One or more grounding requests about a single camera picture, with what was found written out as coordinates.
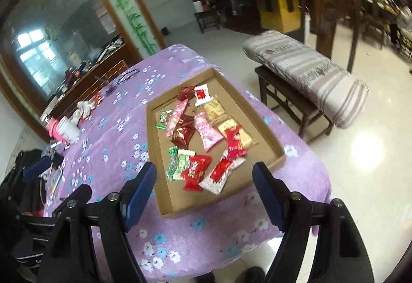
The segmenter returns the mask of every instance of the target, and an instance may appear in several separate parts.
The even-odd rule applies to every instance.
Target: bolt
[[[67,202],[67,207],[69,208],[74,208],[77,205],[77,201],[75,199],[72,199],[70,201]]]
[[[343,206],[343,202],[338,198],[335,198],[334,200],[332,200],[332,204],[337,206],[337,207],[342,207]]]
[[[290,194],[290,198],[291,198],[293,201],[300,201],[301,198],[302,198],[302,195],[301,195],[299,192],[292,192],[292,193]]]
[[[107,197],[111,202],[114,202],[119,199],[119,194],[117,192],[112,192]]]

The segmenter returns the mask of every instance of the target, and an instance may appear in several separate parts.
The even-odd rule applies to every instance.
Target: floral tablecloth
[[[94,202],[110,192],[118,192],[127,180],[134,178],[150,160],[147,102],[212,66],[195,51],[174,45],[133,67],[141,72],[117,86],[79,125],[78,142],[64,153],[61,182],[54,196],[47,194],[45,216],[51,216],[61,198],[82,183],[91,186]],[[241,87],[238,90],[284,146],[285,166],[274,175],[291,191],[299,191],[313,201],[327,201],[330,181],[322,162],[276,114],[250,92]],[[161,218],[152,196],[139,224],[127,238],[147,280],[159,282],[177,276],[199,276],[224,267],[278,233],[251,186],[178,219]],[[110,281],[97,227],[93,228],[93,241],[102,279]]]

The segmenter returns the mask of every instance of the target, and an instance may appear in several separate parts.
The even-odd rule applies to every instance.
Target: cardboard tray
[[[233,117],[250,136],[257,142],[248,150],[246,162],[236,169],[228,178],[223,191],[215,195],[207,190],[192,192],[183,190],[185,181],[171,181],[166,178],[170,155],[168,149],[174,144],[167,138],[163,129],[157,129],[161,111],[172,110],[178,103],[176,95],[183,87],[207,83],[210,96],[218,96],[226,112]],[[202,106],[194,106],[195,98],[190,100],[185,114],[195,115],[203,111]],[[198,209],[230,197],[252,184],[252,167],[258,161],[263,161],[271,170],[284,165],[285,155],[279,141],[268,128],[262,117],[245,100],[219,72],[209,68],[184,83],[164,92],[147,104],[148,145],[150,160],[156,165],[157,182],[154,187],[160,215],[176,218],[180,213]],[[207,168],[208,175],[217,165],[222,153],[227,149],[226,140],[222,140],[205,152],[200,134],[196,131],[189,143],[189,149],[198,155],[209,155],[212,162]]]

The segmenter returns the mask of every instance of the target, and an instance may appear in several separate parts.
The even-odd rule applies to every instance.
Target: tiled floor
[[[242,51],[249,36],[230,30],[200,34],[195,23],[173,31],[168,44],[184,43],[217,64],[228,76],[258,96],[256,63]],[[347,65],[351,31],[339,26],[332,60]],[[314,47],[316,36],[308,44]],[[383,282],[412,239],[411,158],[412,76],[408,65],[390,49],[360,41],[353,73],[370,90],[363,112],[346,130],[333,129],[311,145],[323,161],[332,182],[332,196],[341,198],[363,237],[372,263],[375,281]],[[290,126],[297,126],[284,111],[278,113]],[[314,125],[314,132],[322,124]],[[239,261],[216,270],[217,283],[234,282],[246,267],[267,270],[281,239],[273,239],[245,254]],[[310,237],[298,282],[306,282],[316,238]]]

